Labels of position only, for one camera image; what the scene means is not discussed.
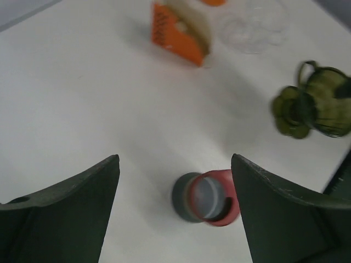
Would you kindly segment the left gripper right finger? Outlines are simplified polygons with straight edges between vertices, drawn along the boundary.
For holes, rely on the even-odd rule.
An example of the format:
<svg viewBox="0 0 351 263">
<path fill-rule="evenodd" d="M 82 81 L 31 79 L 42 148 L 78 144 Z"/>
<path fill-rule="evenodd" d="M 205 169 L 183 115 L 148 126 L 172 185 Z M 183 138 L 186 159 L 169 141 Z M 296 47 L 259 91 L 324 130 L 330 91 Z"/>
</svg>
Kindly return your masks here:
<svg viewBox="0 0 351 263">
<path fill-rule="evenodd" d="M 253 262 L 350 262 L 350 201 L 234 154 L 231 171 Z"/>
</svg>

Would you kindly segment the olive green plastic dripper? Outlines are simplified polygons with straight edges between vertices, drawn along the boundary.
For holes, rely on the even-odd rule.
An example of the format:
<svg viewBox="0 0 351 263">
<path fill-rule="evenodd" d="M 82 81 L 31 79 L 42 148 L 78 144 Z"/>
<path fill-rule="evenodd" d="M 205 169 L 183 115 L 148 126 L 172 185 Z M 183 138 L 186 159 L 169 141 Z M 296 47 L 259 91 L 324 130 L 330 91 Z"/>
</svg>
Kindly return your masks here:
<svg viewBox="0 0 351 263">
<path fill-rule="evenodd" d="M 300 63 L 296 84 L 285 86 L 271 102 L 277 130 L 295 139 L 316 130 L 332 138 L 350 133 L 350 76 L 314 60 Z"/>
</svg>

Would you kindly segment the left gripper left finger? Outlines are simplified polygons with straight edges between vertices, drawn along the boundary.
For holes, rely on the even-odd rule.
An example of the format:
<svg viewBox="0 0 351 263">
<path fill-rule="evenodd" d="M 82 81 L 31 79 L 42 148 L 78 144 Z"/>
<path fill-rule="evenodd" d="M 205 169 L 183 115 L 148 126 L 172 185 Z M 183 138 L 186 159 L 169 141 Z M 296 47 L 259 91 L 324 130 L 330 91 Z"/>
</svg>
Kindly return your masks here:
<svg viewBox="0 0 351 263">
<path fill-rule="evenodd" d="M 98 262 L 120 177 L 112 155 L 1 204 L 1 262 Z"/>
</svg>

